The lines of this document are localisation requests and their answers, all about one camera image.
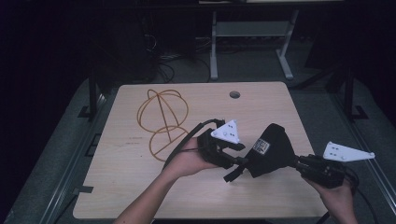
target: human arm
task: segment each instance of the human arm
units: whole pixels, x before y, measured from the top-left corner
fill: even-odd
[[[343,185],[335,189],[327,189],[321,185],[305,180],[320,195],[320,199],[329,211],[330,216],[339,224],[357,224],[353,209],[353,196],[351,185],[346,179]]]
[[[192,138],[181,150],[189,148],[198,148],[196,138]],[[217,166],[204,161],[198,151],[178,153],[152,183],[117,217],[114,224],[150,223],[169,189],[179,178],[214,167]]]

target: white triangular marker plate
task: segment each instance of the white triangular marker plate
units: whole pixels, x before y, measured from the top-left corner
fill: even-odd
[[[374,152],[360,151],[351,147],[344,147],[329,142],[323,154],[323,158],[330,161],[362,161],[373,159]]]
[[[236,120],[233,119],[229,121],[228,123],[222,125],[221,127],[217,128],[215,131],[213,131],[210,135],[212,137],[226,141],[226,142],[231,142],[234,144],[239,143],[239,136],[238,136],[238,130],[236,127]]]

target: qr code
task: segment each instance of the qr code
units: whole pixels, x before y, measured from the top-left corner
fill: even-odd
[[[253,149],[264,155],[270,146],[271,145],[269,143],[259,138],[259,140],[254,144]]]

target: person's left hand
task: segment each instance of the person's left hand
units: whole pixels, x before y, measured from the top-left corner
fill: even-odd
[[[167,173],[173,178],[179,178],[186,175],[195,175],[204,169],[218,167],[215,164],[204,161],[199,154],[198,149],[186,150],[194,148],[198,148],[196,138],[192,138],[186,143],[186,145],[184,145],[181,151],[177,153],[177,155],[165,167],[163,173]]]

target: wooden table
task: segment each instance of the wooden table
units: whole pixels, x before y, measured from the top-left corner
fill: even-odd
[[[290,94],[282,82],[207,83],[122,86],[109,114],[106,127],[84,182],[92,193],[80,193],[74,209],[76,218],[115,218],[158,175],[163,162],[149,151],[152,133],[137,123],[139,106],[148,90],[178,91],[188,104],[188,115],[180,127],[190,131],[208,119],[237,120],[239,137],[246,148],[227,150],[245,156],[270,123],[286,129],[296,155],[313,154]],[[238,91],[240,97],[230,97]],[[178,97],[165,95],[177,118],[187,111]],[[173,116],[162,102],[168,126]],[[147,129],[163,127],[158,100],[145,109],[142,124]],[[178,129],[170,135],[178,135]],[[168,143],[168,134],[156,134],[153,145]],[[162,156],[170,153],[180,137]],[[292,168],[252,178],[246,170],[234,182],[223,177],[233,168],[205,170],[179,179],[166,196],[156,218],[266,218],[319,217],[326,209],[318,194]]]

